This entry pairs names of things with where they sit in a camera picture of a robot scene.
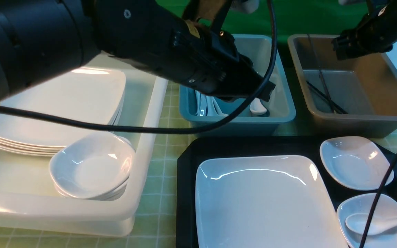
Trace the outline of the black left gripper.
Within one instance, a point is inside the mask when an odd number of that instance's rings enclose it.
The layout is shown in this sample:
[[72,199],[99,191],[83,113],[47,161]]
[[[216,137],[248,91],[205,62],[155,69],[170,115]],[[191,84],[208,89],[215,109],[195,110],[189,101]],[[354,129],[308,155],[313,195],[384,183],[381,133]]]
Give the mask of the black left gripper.
[[185,21],[186,30],[174,31],[171,50],[178,55],[172,81],[226,102],[257,97],[269,100],[276,85],[260,76],[252,60],[238,52],[230,33]]

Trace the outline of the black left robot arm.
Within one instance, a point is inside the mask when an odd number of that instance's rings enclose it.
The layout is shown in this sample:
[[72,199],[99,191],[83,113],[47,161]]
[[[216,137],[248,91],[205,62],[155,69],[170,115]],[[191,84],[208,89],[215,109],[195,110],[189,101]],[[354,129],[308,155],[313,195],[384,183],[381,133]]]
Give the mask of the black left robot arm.
[[233,101],[264,78],[230,33],[155,0],[0,0],[0,100],[87,65],[101,52],[135,69]]

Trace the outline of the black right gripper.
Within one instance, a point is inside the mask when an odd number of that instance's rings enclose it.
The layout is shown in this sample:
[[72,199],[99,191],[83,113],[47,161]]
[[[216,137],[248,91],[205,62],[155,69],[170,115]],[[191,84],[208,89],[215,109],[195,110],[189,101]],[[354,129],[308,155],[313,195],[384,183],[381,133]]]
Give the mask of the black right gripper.
[[397,42],[397,0],[367,0],[368,13],[355,28],[332,40],[339,61],[389,52]]

